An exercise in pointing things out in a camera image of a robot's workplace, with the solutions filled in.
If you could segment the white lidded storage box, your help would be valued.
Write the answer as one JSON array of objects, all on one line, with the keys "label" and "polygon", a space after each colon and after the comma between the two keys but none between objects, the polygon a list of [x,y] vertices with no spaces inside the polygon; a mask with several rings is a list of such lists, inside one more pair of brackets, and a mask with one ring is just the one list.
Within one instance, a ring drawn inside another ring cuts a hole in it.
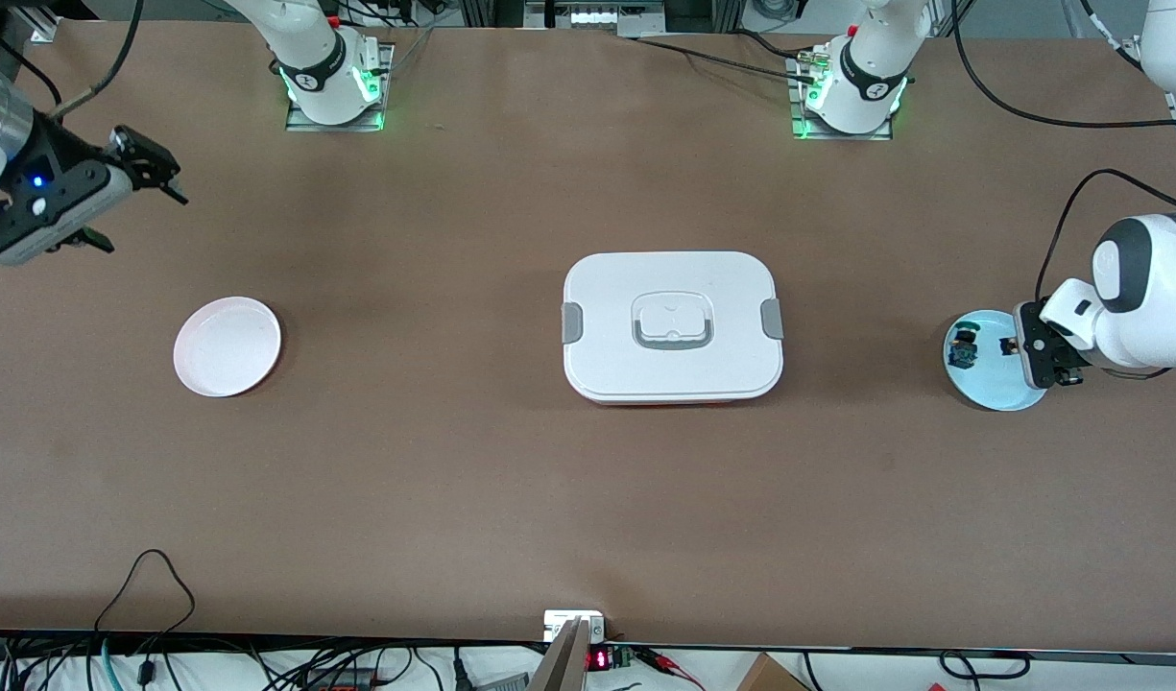
[{"label": "white lidded storage box", "polygon": [[563,283],[563,371],[600,404],[753,400],[784,368],[775,279],[746,251],[607,251]]}]

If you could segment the light blue round plate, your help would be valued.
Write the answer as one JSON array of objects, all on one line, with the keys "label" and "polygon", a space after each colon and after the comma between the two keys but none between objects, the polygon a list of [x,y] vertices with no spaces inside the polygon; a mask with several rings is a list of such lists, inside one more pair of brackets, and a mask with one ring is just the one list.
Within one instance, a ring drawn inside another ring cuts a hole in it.
[{"label": "light blue round plate", "polygon": [[[978,358],[969,370],[957,370],[946,364],[946,337],[960,321],[981,324],[977,338]],[[957,393],[985,410],[998,412],[1027,410],[1040,403],[1045,395],[1045,390],[1027,385],[1020,357],[1001,355],[998,340],[1010,336],[1015,336],[1015,318],[1009,311],[988,309],[965,311],[947,329],[942,346],[942,362],[948,380],[953,382]]]}]

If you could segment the pale pink round plate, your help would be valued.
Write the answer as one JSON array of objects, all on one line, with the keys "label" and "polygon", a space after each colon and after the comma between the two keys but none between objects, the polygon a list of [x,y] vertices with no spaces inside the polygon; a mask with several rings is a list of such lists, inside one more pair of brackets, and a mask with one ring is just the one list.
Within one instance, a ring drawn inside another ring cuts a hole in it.
[{"label": "pale pink round plate", "polygon": [[282,348],[283,328],[270,307],[247,297],[218,298],[183,321],[172,365],[189,391],[233,397],[266,380]]}]

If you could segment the brown cardboard piece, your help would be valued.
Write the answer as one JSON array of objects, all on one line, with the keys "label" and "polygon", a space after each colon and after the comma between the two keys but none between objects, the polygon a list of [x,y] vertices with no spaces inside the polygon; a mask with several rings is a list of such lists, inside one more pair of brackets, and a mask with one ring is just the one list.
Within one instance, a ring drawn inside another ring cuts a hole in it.
[{"label": "brown cardboard piece", "polygon": [[759,653],[735,691],[814,691],[767,653]]}]

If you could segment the white labelled device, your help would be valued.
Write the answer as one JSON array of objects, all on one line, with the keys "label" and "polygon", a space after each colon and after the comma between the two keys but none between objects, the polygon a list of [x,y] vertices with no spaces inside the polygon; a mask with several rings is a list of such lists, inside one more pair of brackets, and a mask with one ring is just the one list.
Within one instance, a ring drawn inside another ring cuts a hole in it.
[{"label": "white labelled device", "polygon": [[526,0],[523,26],[644,36],[666,31],[666,13],[662,0]]}]

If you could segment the green push-button switch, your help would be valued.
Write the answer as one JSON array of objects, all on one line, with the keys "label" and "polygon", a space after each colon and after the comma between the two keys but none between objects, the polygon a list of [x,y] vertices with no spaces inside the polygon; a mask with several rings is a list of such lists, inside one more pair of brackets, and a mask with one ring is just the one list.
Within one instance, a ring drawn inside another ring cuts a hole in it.
[{"label": "green push-button switch", "polygon": [[957,370],[969,370],[978,358],[977,338],[981,324],[960,321],[946,337],[946,364]]}]

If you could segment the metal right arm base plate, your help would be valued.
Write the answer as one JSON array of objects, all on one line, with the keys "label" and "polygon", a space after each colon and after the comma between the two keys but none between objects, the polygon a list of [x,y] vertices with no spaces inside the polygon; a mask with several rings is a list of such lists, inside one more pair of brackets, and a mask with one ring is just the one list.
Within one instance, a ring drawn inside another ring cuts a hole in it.
[{"label": "metal right arm base plate", "polygon": [[386,106],[389,100],[390,71],[394,63],[395,45],[377,43],[375,38],[363,38],[363,48],[356,52],[356,63],[348,69],[350,96],[361,101],[363,109],[350,121],[325,125],[312,121],[300,108],[292,87],[290,103],[285,115],[285,130],[290,132],[377,132],[385,130]]}]

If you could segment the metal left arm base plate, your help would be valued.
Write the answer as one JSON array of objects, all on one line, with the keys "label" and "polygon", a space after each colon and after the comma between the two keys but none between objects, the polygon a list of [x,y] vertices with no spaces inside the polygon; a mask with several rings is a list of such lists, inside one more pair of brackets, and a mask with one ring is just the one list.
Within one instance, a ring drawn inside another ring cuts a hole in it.
[{"label": "metal left arm base plate", "polygon": [[806,140],[889,140],[900,96],[909,78],[895,82],[851,83],[837,73],[826,45],[786,59],[789,71],[791,132]]}]

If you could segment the grey metal bracket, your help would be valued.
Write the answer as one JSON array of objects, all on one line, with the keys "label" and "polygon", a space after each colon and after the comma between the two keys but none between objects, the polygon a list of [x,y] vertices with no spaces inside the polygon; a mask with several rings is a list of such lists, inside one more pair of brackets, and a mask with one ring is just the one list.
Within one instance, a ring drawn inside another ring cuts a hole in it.
[{"label": "grey metal bracket", "polygon": [[584,669],[596,629],[590,615],[574,615],[554,626],[554,638],[524,691],[584,691]]}]

